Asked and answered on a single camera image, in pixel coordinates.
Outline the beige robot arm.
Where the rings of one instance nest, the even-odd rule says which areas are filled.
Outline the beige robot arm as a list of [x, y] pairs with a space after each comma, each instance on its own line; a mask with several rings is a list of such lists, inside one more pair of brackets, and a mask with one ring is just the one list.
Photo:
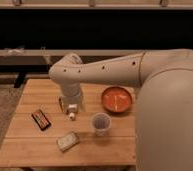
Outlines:
[[193, 50], [144, 51], [93, 63], [69, 53], [49, 70], [66, 105], [82, 83], [139, 89], [135, 103], [137, 171], [193, 171]]

